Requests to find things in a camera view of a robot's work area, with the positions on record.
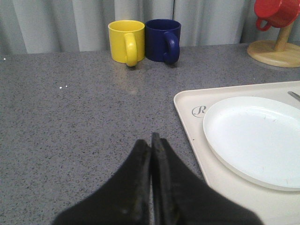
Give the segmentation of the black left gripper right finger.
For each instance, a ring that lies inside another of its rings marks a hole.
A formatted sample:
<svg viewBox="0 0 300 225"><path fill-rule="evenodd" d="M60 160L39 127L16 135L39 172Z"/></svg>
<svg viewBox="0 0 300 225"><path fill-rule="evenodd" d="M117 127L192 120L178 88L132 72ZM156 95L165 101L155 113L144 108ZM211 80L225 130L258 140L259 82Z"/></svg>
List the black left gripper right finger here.
<svg viewBox="0 0 300 225"><path fill-rule="evenodd" d="M199 179L168 141L152 134L152 190L157 225L260 225L252 211Z"/></svg>

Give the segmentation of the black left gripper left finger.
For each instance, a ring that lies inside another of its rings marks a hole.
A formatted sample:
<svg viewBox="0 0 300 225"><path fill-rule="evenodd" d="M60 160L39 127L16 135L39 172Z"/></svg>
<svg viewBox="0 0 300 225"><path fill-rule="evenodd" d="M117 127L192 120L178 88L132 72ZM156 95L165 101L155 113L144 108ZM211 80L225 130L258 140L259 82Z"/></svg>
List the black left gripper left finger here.
<svg viewBox="0 0 300 225"><path fill-rule="evenodd" d="M150 158L150 147L137 140L117 172L95 193L60 213L53 224L149 224Z"/></svg>

